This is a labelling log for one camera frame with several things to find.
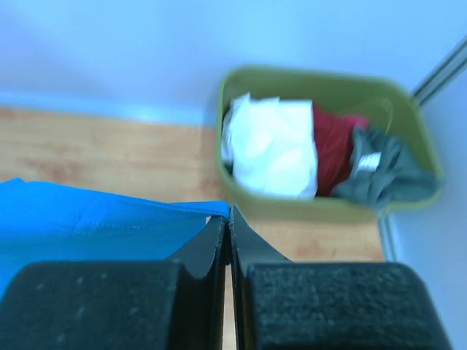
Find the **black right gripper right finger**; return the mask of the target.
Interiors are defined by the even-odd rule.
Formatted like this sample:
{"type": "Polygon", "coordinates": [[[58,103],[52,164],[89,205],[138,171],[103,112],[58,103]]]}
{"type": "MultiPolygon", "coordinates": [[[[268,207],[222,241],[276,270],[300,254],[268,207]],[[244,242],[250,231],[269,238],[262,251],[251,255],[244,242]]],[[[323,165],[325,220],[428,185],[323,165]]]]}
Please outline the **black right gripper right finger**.
{"type": "Polygon", "coordinates": [[[228,222],[239,349],[450,349],[422,279],[396,262],[293,262],[228,222]]]}

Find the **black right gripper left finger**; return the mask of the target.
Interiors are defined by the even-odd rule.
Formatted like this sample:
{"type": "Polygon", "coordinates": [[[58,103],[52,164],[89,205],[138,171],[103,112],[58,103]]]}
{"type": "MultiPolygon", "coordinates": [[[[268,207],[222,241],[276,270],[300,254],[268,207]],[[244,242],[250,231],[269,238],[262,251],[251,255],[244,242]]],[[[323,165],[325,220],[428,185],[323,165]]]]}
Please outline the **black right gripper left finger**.
{"type": "Polygon", "coordinates": [[[163,260],[26,265],[1,298],[1,347],[220,349],[225,224],[163,260]]]}

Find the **blue t-shirt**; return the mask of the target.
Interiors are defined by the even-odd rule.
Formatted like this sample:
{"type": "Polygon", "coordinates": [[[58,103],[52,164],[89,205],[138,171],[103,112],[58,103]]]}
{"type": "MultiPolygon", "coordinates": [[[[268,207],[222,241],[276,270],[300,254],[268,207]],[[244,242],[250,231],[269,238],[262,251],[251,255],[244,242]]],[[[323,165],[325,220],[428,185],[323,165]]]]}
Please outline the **blue t-shirt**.
{"type": "Polygon", "coordinates": [[[164,260],[225,201],[163,203],[49,182],[1,183],[1,289],[39,261],[164,260]]]}

